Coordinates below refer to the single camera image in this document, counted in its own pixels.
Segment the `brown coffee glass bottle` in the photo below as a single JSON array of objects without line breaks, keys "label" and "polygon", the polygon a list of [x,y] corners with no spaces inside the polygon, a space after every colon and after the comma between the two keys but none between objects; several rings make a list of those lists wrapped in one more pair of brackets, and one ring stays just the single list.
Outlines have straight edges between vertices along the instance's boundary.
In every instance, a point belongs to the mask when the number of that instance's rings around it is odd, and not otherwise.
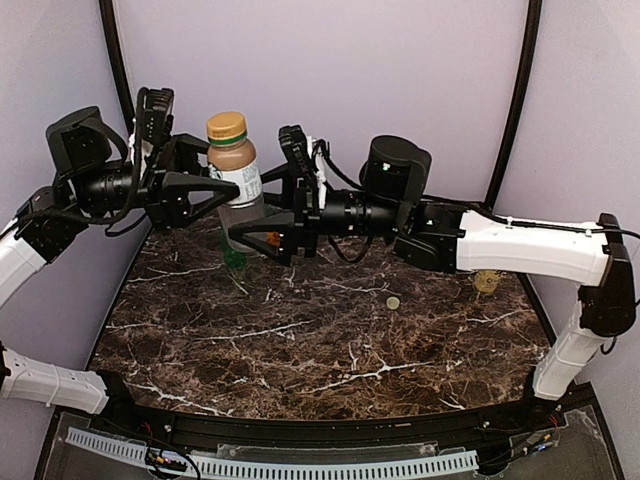
[{"label": "brown coffee glass bottle", "polygon": [[239,195],[218,208],[223,228],[263,218],[264,196],[257,151],[248,137],[245,116],[222,112],[206,123],[210,176],[234,183]]}]

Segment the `cream white bottle cap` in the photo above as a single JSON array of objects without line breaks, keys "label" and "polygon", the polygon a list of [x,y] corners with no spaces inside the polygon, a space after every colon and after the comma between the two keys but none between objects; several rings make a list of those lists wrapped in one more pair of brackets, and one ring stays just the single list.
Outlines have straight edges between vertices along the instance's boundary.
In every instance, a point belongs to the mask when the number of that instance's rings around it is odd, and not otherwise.
[{"label": "cream white bottle cap", "polygon": [[395,296],[390,296],[387,300],[386,300],[386,306],[392,310],[395,311],[400,307],[401,301],[398,297]]}]

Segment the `large yellow tea bottle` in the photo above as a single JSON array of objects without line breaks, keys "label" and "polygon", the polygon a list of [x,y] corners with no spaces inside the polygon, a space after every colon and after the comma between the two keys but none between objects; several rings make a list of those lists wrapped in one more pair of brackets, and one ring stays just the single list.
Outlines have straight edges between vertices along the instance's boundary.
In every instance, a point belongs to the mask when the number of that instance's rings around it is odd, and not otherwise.
[{"label": "large yellow tea bottle", "polygon": [[502,279],[502,274],[498,270],[480,270],[473,278],[474,288],[482,294],[493,294]]}]

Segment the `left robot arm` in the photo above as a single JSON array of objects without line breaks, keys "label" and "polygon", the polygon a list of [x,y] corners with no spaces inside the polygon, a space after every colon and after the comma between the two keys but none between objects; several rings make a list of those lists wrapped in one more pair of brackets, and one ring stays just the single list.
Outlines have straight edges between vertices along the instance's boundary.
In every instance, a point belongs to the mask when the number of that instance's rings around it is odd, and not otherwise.
[{"label": "left robot arm", "polygon": [[146,100],[124,139],[96,106],[76,110],[46,129],[56,167],[1,231],[1,300],[53,263],[91,226],[112,227],[130,211],[160,230],[184,228],[239,194],[200,164],[206,149],[190,134],[172,134],[172,103]]}]

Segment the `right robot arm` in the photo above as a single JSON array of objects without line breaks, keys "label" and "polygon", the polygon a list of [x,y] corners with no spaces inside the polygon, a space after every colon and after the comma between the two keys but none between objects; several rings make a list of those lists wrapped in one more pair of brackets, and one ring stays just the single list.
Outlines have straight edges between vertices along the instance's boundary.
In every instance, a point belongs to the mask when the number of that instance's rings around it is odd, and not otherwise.
[{"label": "right robot arm", "polygon": [[532,394],[555,401],[603,348],[635,323],[638,301],[626,231],[615,216],[545,223],[500,217],[471,203],[424,195],[430,154],[393,135],[375,137],[356,190],[333,190],[328,147],[297,127],[280,131],[294,189],[289,210],[232,226],[229,237],[282,264],[313,256],[322,236],[380,237],[406,263],[438,273],[498,271],[555,277],[577,287],[572,315],[536,366]]}]

